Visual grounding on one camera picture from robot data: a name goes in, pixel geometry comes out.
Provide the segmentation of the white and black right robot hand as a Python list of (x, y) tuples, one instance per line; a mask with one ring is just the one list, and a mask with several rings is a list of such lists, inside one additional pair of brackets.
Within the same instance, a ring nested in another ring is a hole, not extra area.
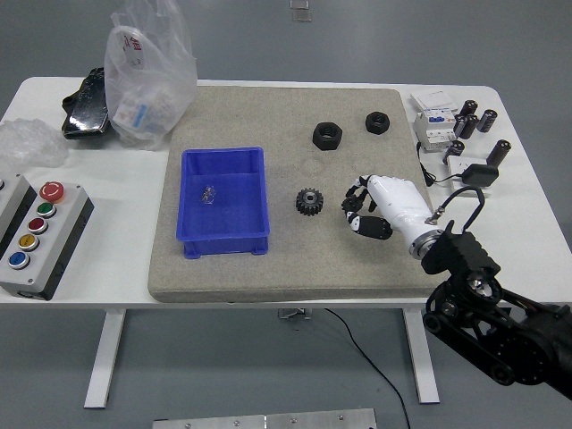
[(411, 181), (378, 175), (360, 176), (346, 193), (341, 208), (351, 230), (377, 240), (394, 231), (404, 237), (409, 254), (422, 258), (442, 231), (426, 220), (428, 205)]

